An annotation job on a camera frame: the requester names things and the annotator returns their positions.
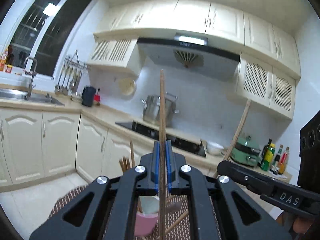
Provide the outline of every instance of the faucet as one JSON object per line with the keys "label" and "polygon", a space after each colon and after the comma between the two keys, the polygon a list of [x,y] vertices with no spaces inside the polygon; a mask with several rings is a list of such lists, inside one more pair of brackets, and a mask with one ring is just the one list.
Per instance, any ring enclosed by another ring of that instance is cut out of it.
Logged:
{"label": "faucet", "polygon": [[24,61],[25,64],[27,63],[28,59],[31,59],[32,61],[34,61],[36,63],[35,68],[34,68],[33,71],[30,71],[30,72],[26,71],[25,72],[26,75],[31,76],[31,81],[30,81],[30,84],[29,84],[28,89],[27,89],[27,92],[28,92],[27,93],[27,97],[30,97],[31,93],[32,93],[32,89],[36,86],[36,85],[33,85],[33,79],[37,75],[36,68],[37,68],[37,65],[38,65],[38,61],[33,57],[26,57],[26,59]]}

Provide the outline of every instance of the stainless steel pot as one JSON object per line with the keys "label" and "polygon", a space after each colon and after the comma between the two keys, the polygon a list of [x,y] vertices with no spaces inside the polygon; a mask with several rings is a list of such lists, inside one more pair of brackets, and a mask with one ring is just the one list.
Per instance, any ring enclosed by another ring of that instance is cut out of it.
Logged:
{"label": "stainless steel pot", "polygon": [[[179,110],[176,110],[176,101],[179,98],[170,93],[166,93],[169,96],[175,98],[174,101],[165,98],[165,114],[166,114],[166,125],[170,126],[173,114],[179,113]],[[141,99],[141,102],[144,104],[143,116],[142,119],[145,122],[159,125],[159,114],[160,114],[160,96],[158,95],[148,95],[147,100]]]}

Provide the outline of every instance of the pink bowl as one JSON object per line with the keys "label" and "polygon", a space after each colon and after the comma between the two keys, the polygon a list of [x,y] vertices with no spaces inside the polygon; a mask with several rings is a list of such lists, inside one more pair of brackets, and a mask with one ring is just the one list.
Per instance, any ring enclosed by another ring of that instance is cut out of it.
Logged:
{"label": "pink bowl", "polygon": [[151,234],[153,228],[155,228],[158,221],[158,213],[155,214],[143,214],[137,212],[136,224],[134,227],[135,236],[148,236]]}

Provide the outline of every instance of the window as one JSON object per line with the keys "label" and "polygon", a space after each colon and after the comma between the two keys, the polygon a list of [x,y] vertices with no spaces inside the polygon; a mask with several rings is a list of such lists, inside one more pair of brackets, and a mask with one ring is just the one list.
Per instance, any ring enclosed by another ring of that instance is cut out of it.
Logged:
{"label": "window", "polygon": [[52,76],[67,37],[91,1],[36,0],[13,35],[7,63],[33,70],[31,62],[25,66],[24,60],[35,57],[37,73]]}

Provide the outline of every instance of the range hood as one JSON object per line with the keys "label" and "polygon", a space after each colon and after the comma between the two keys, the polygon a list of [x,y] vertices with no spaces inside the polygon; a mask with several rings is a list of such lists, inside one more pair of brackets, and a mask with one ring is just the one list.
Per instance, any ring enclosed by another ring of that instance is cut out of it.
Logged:
{"label": "range hood", "polygon": [[188,69],[221,81],[229,80],[240,62],[238,54],[189,42],[139,38],[137,44],[156,65]]}

